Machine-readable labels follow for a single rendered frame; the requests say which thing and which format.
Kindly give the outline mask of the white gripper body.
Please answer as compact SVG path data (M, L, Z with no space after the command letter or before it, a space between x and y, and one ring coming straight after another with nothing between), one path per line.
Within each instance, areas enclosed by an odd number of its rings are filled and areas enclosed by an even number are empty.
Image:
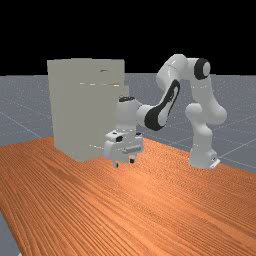
M144 150L143 134L133 130L113 130L105 135L104 157L113 163L130 163L129 158Z

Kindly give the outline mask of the pale cabinet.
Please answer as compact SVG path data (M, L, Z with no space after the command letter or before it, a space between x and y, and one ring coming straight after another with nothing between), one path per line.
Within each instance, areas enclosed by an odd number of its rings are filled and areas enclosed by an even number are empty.
M54 146L76 161L101 157L118 98L129 94L125 63L72 58L49 60L47 68Z

